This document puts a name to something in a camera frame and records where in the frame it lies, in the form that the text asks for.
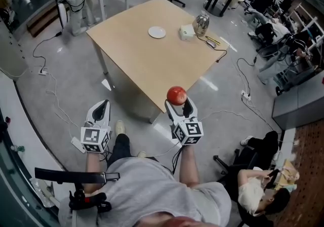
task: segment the black hair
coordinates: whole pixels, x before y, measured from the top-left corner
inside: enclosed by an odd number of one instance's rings
[[[286,188],[280,188],[273,198],[273,202],[265,208],[267,214],[279,213],[284,210],[289,202],[290,193]]]

